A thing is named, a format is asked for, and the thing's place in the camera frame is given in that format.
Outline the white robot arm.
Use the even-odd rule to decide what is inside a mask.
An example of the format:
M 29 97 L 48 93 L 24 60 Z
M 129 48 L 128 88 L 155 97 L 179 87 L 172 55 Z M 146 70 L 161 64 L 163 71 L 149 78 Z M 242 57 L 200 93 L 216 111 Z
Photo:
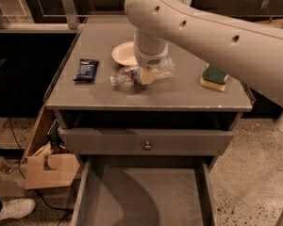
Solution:
M 191 0 L 125 0 L 138 64 L 153 66 L 170 41 L 283 106 L 283 29 L 189 6 Z

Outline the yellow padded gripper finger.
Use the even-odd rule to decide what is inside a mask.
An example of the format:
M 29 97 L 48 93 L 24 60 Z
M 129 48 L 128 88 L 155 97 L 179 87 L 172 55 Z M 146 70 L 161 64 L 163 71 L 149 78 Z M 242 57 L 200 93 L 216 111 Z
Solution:
M 158 76 L 158 70 L 154 68 L 140 67 L 140 76 L 141 83 L 143 85 L 150 85 L 156 80 Z

